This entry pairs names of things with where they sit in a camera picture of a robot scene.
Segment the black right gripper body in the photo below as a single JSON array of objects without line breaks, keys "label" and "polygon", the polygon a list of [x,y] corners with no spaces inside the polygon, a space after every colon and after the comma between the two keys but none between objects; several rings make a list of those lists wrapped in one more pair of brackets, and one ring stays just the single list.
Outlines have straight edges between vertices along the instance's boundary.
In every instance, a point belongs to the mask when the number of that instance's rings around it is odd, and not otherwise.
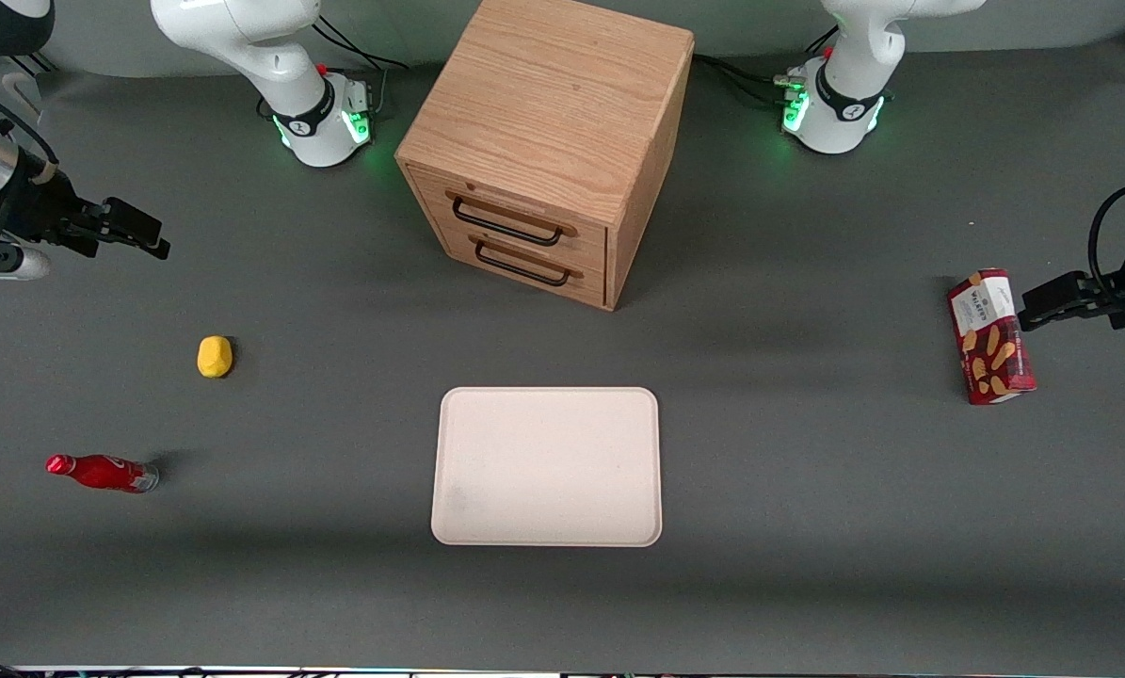
[{"label": "black right gripper body", "polygon": [[34,186],[29,177],[40,169],[38,162],[22,162],[8,182],[17,193],[8,195],[8,187],[0,190],[0,214],[7,215],[3,232],[28,243],[47,243],[79,253],[81,241],[72,234],[68,218],[80,214],[81,201],[61,171],[45,184]]}]

